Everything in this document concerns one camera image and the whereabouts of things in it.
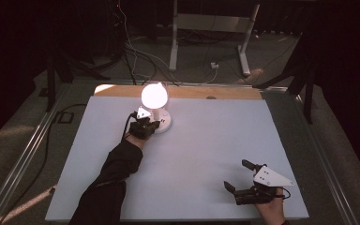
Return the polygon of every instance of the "robotic hand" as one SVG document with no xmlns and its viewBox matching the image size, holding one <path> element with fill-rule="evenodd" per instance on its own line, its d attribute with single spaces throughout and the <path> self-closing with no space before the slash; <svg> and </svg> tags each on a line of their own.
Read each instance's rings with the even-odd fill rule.
<svg viewBox="0 0 360 225">
<path fill-rule="evenodd" d="M 248 169 L 254 171 L 253 183 L 250 189 L 236 190 L 227 181 L 224 181 L 224 187 L 233 194 L 236 204 L 256 204 L 256 203 L 270 203 L 274 198 L 287 199 L 291 197 L 288 190 L 284 188 L 289 194 L 285 197 L 284 195 L 277 195 L 277 187 L 283 186 L 294 186 L 293 181 L 283 177 L 277 172 L 272 171 L 267 165 L 254 165 L 253 163 L 243 159 L 242 165 Z"/>
<path fill-rule="evenodd" d="M 149 117 L 140 116 L 137 112 L 132 113 L 130 116 L 136 121 L 130 123 L 129 133 L 138 139 L 147 139 L 159 128 L 159 121 L 150 122 Z"/>
</svg>

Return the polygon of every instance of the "hand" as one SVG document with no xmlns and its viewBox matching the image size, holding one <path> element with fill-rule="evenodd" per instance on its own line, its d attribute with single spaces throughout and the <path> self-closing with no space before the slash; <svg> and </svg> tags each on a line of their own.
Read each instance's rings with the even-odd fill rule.
<svg viewBox="0 0 360 225">
<path fill-rule="evenodd" d="M 143 150 L 145 143 L 150 139 L 148 137 L 147 139 L 138 139 L 135 136 L 131 135 L 130 133 L 125 134 L 125 140 L 127 140 L 130 143 L 133 143 L 134 145 L 138 146 L 140 149 Z"/>
<path fill-rule="evenodd" d="M 277 195 L 283 195 L 283 189 L 277 187 Z M 283 199 L 274 198 L 269 203 L 255 204 L 266 225 L 280 225 L 285 222 Z"/>
</svg>

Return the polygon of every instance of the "metal stand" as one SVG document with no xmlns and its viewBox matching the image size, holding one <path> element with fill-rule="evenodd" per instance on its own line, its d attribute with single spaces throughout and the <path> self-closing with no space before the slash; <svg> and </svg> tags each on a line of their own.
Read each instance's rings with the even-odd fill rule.
<svg viewBox="0 0 360 225">
<path fill-rule="evenodd" d="M 213 30 L 223 32 L 245 33 L 245 39 L 242 45 L 238 46 L 239 61 L 242 66 L 242 74 L 250 75 L 248 60 L 245 54 L 253 25 L 256 21 L 256 15 L 259 11 L 259 4 L 253 8 L 249 18 L 229 17 L 229 16 L 212 16 L 212 15 L 195 15 L 177 13 L 177 0 L 173 4 L 173 33 L 172 33 L 172 51 L 169 70 L 176 71 L 177 64 L 177 29 L 188 30 Z"/>
</svg>

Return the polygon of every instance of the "lamp base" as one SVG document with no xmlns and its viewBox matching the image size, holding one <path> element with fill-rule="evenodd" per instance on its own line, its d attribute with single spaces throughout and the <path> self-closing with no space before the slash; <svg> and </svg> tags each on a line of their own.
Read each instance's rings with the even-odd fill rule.
<svg viewBox="0 0 360 225">
<path fill-rule="evenodd" d="M 159 127 L 155 130 L 155 133 L 163 133 L 171 126 L 171 115 L 164 109 L 153 110 L 152 115 L 149 117 L 151 121 L 160 121 Z"/>
</svg>

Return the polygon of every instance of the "light bulb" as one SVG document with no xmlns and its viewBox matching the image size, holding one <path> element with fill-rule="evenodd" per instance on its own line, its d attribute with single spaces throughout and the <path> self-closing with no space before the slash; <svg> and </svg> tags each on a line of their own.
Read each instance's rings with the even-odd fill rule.
<svg viewBox="0 0 360 225">
<path fill-rule="evenodd" d="M 168 102 L 168 93 L 162 83 L 148 84 L 142 90 L 142 104 L 149 109 L 159 109 Z"/>
</svg>

